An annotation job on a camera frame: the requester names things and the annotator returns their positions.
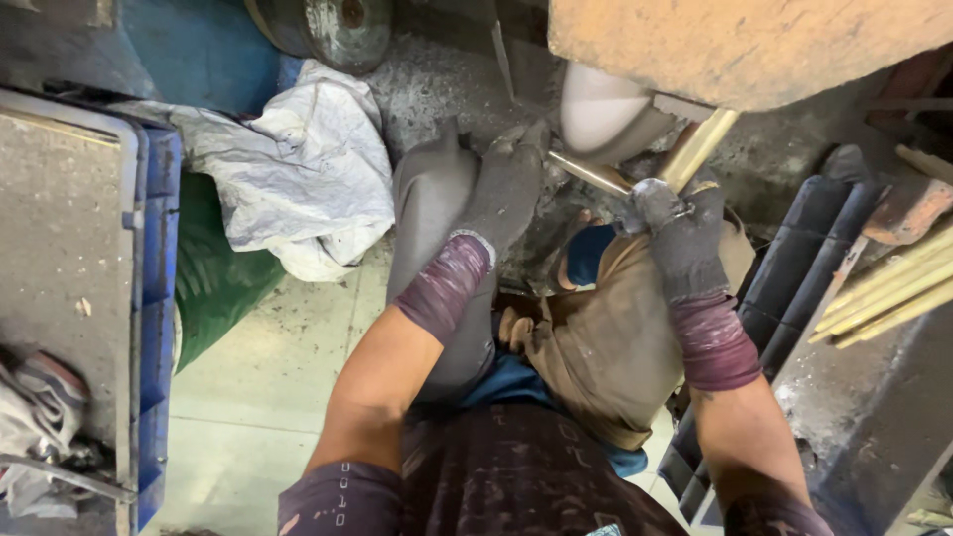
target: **hand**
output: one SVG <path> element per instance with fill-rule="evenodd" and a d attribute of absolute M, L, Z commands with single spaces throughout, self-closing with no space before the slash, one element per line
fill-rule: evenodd
<path fill-rule="evenodd" d="M 479 179 L 453 235 L 473 235 L 490 252 L 491 268 L 533 219 L 542 162 L 549 150 L 549 125 L 516 127 L 497 138 L 483 156 Z"/>
<path fill-rule="evenodd" d="M 669 302 L 728 289 L 718 256 L 724 193 L 707 166 L 680 196 L 664 181 L 647 178 L 636 184 L 631 200 L 652 232 L 652 259 Z"/>

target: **dirty floor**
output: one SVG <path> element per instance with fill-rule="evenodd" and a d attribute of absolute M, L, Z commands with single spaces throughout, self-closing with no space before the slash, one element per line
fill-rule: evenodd
<path fill-rule="evenodd" d="M 173 379 L 165 505 L 143 534 L 274 534 L 278 494 L 301 476 L 337 373 L 383 308 L 390 262 L 383 241 L 340 283 L 285 278 Z M 649 470 L 631 481 L 684 522 L 655 473 L 667 413 L 653 429 Z"/>

